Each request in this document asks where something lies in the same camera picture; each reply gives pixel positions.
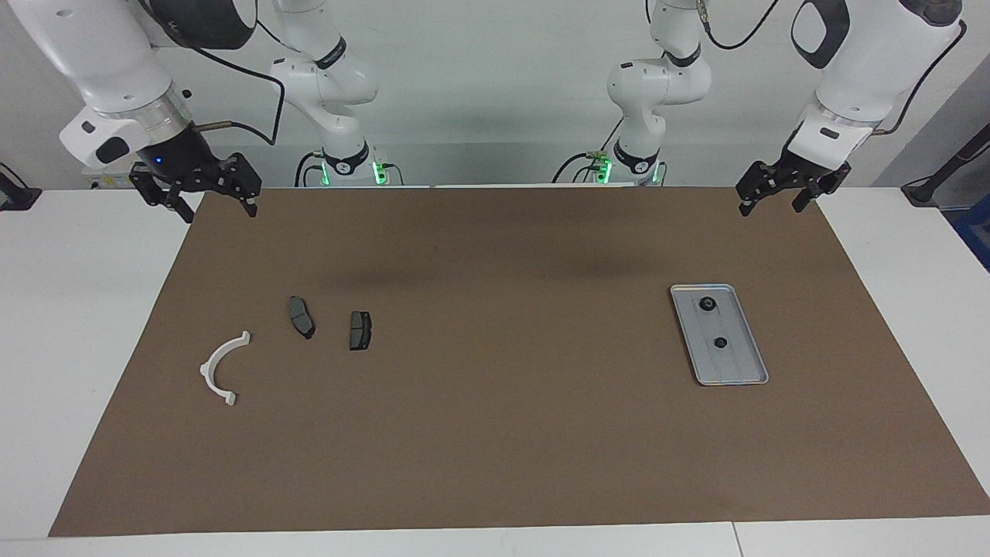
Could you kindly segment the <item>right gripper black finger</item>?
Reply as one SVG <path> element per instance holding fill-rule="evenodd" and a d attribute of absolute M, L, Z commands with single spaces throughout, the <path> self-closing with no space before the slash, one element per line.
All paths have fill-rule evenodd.
<path fill-rule="evenodd" d="M 257 216 L 261 177 L 240 152 L 218 162 L 217 193 L 240 202 L 248 217 Z"/>
<path fill-rule="evenodd" d="M 146 165 L 133 165 L 130 170 L 130 183 L 141 195 L 146 205 L 163 206 L 176 213 L 183 222 L 191 224 L 194 211 L 181 197 L 181 190 L 176 186 L 163 188 Z"/>

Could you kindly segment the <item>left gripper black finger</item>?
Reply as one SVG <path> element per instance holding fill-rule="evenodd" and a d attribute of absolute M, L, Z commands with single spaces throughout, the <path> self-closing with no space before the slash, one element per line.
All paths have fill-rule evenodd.
<path fill-rule="evenodd" d="M 797 183 L 801 186 L 801 191 L 792 201 L 792 207 L 796 213 L 802 213 L 812 200 L 816 200 L 821 195 L 833 194 L 851 173 L 852 167 L 848 163 L 839 166 L 834 172 L 827 172 L 823 176 L 810 176 L 801 174 Z"/>
<path fill-rule="evenodd" d="M 753 162 L 736 184 L 740 215 L 749 216 L 758 202 L 782 190 L 784 183 L 780 166 L 763 161 Z"/>

